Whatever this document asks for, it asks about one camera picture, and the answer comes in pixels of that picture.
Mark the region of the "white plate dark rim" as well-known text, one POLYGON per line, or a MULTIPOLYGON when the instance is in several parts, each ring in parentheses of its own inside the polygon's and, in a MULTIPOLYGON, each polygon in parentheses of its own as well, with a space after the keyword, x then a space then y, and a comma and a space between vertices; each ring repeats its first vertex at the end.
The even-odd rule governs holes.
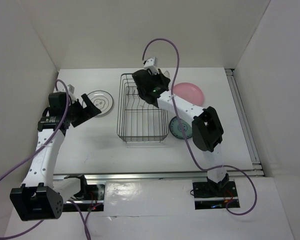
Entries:
POLYGON ((95 90, 87 94, 89 100, 97 107, 101 113, 96 118, 101 118, 110 113, 114 106, 113 96, 104 90, 95 90))

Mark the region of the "clear glass plate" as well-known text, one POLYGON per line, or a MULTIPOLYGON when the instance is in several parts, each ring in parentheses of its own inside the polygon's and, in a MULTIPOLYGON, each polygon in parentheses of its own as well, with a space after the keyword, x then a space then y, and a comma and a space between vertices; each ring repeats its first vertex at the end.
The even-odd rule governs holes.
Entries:
POLYGON ((166 70, 163 75, 166 77, 166 78, 170 78, 170 73, 168 70, 166 70))

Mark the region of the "pink plastic plate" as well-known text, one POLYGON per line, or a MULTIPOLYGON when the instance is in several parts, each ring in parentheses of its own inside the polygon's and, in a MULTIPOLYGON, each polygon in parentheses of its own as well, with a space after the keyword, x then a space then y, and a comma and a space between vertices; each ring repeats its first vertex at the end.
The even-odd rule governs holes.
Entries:
POLYGON ((205 100, 202 90, 193 83, 189 83, 189 82, 178 83, 173 87, 173 92, 180 98, 196 106, 201 106, 205 100))

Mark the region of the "blue patterned small plate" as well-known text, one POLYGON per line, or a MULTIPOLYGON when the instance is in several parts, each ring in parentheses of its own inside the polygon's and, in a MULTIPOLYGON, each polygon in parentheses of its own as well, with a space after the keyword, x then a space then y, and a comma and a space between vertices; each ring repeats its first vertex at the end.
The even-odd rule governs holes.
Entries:
POLYGON ((186 139, 191 139, 193 137, 193 131, 191 126, 184 120, 180 119, 181 124, 179 124, 177 117, 173 117, 169 122, 169 131, 177 139, 184 140, 183 132, 185 133, 186 139))

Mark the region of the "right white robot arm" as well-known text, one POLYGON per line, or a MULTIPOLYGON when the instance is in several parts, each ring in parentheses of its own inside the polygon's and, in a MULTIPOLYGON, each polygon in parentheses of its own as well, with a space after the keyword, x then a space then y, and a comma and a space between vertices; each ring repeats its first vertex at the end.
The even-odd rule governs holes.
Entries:
POLYGON ((192 129, 192 142, 204 154, 209 167, 207 172, 208 190, 213 196, 220 196, 229 181, 222 161, 221 143, 224 129, 217 111, 209 106, 203 108, 178 96, 175 86, 161 70, 153 74, 148 70, 138 70, 132 74, 139 97, 156 108, 175 113, 178 123, 185 121, 192 129))

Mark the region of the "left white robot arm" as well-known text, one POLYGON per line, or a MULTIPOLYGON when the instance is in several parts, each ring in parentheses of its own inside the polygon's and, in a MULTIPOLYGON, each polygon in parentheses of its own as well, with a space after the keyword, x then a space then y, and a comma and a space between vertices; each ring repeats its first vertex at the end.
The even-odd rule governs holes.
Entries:
POLYGON ((67 129, 101 113, 86 94, 81 97, 85 105, 65 92, 48 96, 49 106, 37 125, 38 153, 33 157, 21 186, 13 188, 9 195, 22 221, 58 219, 71 197, 82 200, 90 195, 87 180, 82 174, 69 175, 57 185, 53 184, 57 157, 67 129))

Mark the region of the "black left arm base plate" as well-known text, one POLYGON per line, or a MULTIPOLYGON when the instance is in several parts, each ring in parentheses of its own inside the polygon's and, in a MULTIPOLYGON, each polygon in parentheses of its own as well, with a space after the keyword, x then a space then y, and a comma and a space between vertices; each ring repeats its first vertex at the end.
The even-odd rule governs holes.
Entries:
POLYGON ((67 175, 64 180, 70 181, 72 179, 77 179, 75 183, 75 189, 77 192, 72 192, 69 200, 72 201, 87 201, 98 203, 103 201, 105 198, 105 184, 91 183, 89 184, 84 174, 79 175, 67 175))

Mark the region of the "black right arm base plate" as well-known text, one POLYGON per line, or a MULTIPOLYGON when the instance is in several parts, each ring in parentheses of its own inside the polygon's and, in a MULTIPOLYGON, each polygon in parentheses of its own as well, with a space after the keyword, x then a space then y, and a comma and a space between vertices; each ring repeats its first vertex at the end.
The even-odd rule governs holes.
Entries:
POLYGON ((195 198, 236 198, 238 197, 237 187, 234 181, 229 181, 225 187, 217 191, 212 189, 207 181, 193 182, 192 193, 195 198))

